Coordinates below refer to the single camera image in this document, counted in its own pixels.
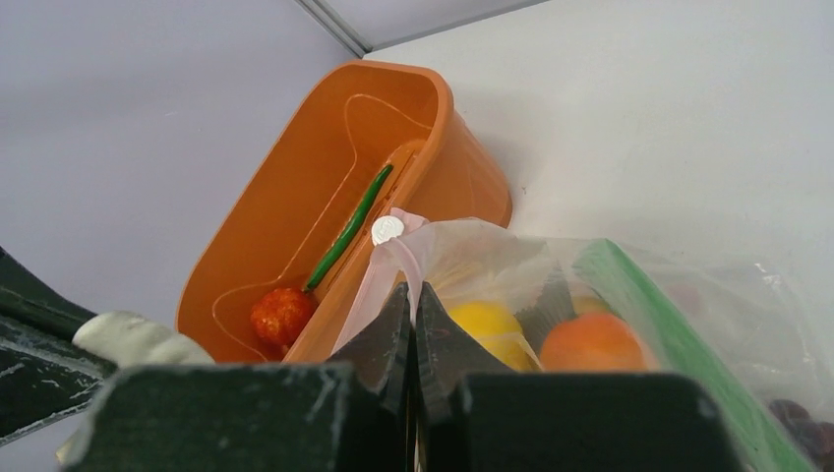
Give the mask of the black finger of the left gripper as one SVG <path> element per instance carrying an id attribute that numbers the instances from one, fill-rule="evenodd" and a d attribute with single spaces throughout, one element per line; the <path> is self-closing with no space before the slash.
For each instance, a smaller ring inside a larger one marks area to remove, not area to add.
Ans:
<path id="1" fill-rule="evenodd" d="M 1 444 L 82 412 L 115 366 L 72 344 L 93 312 L 1 252 Z"/>

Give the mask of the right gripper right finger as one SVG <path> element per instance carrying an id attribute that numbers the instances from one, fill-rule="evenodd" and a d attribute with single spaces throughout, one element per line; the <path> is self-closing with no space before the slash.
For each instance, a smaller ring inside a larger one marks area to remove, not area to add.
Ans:
<path id="1" fill-rule="evenodd" d="M 511 368 L 452 320 L 428 282 L 421 286 L 415 340 L 420 465 L 424 471 L 468 471 L 469 420 L 461 383 L 469 374 L 509 374 Z"/>

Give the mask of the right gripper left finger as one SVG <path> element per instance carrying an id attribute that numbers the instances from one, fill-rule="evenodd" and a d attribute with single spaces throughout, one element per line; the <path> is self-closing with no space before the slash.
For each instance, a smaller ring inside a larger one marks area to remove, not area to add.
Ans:
<path id="1" fill-rule="evenodd" d="M 339 421 L 336 471 L 410 471 L 411 340 L 409 291 L 396 285 L 378 316 L 335 354 L 353 377 Z"/>

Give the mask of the yellow lemon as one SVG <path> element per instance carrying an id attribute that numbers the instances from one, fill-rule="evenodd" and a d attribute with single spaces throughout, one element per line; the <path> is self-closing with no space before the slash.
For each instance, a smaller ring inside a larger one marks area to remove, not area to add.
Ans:
<path id="1" fill-rule="evenodd" d="M 526 348 L 523 329 L 505 306 L 487 301 L 457 305 L 449 316 L 491 355 L 519 372 L 536 371 Z"/>

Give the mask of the white mushroom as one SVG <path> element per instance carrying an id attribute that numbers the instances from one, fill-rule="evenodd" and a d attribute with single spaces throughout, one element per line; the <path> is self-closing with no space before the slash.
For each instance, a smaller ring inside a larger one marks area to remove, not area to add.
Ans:
<path id="1" fill-rule="evenodd" d="M 143 365 L 209 365 L 214 362 L 192 338 L 125 311 L 93 317 L 79 328 L 72 342 L 113 362 L 120 370 Z"/>

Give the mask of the small orange tangerine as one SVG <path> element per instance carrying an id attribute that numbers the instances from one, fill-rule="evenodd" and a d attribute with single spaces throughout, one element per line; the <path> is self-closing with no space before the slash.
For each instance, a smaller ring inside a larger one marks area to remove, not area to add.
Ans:
<path id="1" fill-rule="evenodd" d="M 649 372 L 660 368 L 652 351 L 619 317 L 591 312 L 556 324 L 539 353 L 549 372 Z"/>

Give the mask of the clear zip top bag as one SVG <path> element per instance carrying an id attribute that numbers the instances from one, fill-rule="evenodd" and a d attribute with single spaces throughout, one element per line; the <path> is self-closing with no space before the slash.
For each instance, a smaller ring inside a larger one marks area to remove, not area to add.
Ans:
<path id="1" fill-rule="evenodd" d="M 747 471 L 833 467 L 833 372 L 783 276 L 760 261 L 686 265 L 608 239 L 521 236 L 477 218 L 430 222 L 399 209 L 374 245 L 336 348 L 379 314 L 394 285 L 445 308 L 500 307 L 518 331 L 479 336 L 514 369 L 544 370 L 545 340 L 588 313 L 629 330 L 643 363 L 700 382 Z"/>

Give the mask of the dark red grape bunch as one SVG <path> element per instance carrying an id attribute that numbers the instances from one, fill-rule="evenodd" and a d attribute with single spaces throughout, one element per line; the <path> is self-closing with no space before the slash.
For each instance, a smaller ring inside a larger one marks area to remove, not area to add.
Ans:
<path id="1" fill-rule="evenodd" d="M 822 471 L 833 470 L 831 422 L 814 420 L 803 406 L 789 399 L 772 400 L 767 407 L 816 466 Z"/>

